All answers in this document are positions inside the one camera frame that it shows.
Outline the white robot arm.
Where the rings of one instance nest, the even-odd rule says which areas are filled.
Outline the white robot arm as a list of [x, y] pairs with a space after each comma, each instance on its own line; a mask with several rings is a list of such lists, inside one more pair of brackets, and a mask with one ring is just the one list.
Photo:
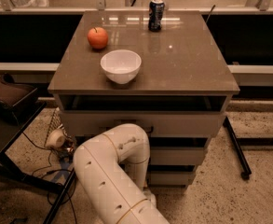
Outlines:
[[143, 194], [150, 146], [146, 132], [122, 124], [80, 145], [75, 173], [104, 224], [170, 224]]

